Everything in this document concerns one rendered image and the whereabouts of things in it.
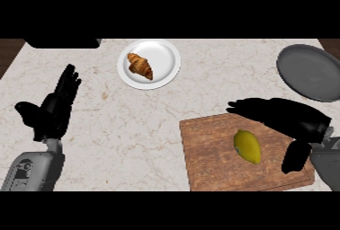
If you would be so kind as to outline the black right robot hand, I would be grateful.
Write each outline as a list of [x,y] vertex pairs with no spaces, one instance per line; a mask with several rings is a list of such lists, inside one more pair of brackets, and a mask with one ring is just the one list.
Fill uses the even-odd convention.
[[281,171],[300,172],[312,150],[311,144],[322,142],[333,119],[305,103],[283,98],[237,100],[229,102],[226,111],[260,122],[294,139],[287,147]]

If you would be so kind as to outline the black appliance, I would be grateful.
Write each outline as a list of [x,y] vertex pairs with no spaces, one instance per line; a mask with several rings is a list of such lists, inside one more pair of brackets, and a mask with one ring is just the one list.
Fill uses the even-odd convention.
[[96,49],[101,39],[25,39],[37,49]]

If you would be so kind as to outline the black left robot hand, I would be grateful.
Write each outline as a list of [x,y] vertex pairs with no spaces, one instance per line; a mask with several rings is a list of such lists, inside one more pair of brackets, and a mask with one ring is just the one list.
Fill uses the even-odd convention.
[[61,139],[67,133],[73,102],[81,79],[74,65],[67,65],[59,77],[55,92],[50,93],[40,106],[30,102],[18,102],[15,109],[24,124],[33,128],[33,140]]

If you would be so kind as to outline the yellow lemon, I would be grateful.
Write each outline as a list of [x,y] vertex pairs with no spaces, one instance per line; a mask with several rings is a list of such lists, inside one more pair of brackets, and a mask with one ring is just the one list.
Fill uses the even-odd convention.
[[234,136],[234,148],[241,158],[253,163],[260,163],[260,145],[256,135],[247,130],[238,130]]

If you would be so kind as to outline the grey round pan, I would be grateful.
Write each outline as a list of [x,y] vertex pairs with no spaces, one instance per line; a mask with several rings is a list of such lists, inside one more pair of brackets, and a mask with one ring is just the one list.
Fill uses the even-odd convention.
[[280,76],[290,88],[318,102],[340,101],[340,60],[308,45],[287,46],[277,58]]

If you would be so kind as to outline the brown wooden cutting board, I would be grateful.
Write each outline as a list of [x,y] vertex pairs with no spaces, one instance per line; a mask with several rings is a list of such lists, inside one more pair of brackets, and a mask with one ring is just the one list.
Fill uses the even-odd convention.
[[[315,182],[315,169],[283,173],[281,163],[293,139],[237,114],[220,114],[179,122],[189,189],[290,190]],[[247,162],[234,148],[238,131],[250,131],[260,145],[260,163]]]

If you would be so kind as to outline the brown croissant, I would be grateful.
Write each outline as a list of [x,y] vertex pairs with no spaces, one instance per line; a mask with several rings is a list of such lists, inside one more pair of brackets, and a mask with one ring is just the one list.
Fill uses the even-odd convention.
[[142,75],[147,79],[152,80],[152,70],[148,59],[145,59],[135,53],[129,53],[127,60],[130,62],[130,72],[133,74]]

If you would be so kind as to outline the white round plate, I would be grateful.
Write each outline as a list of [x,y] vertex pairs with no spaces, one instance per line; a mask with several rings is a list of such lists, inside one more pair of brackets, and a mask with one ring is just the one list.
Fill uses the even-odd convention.
[[118,75],[139,90],[152,90],[166,86],[175,80],[179,68],[179,51],[167,40],[135,41],[118,57]]

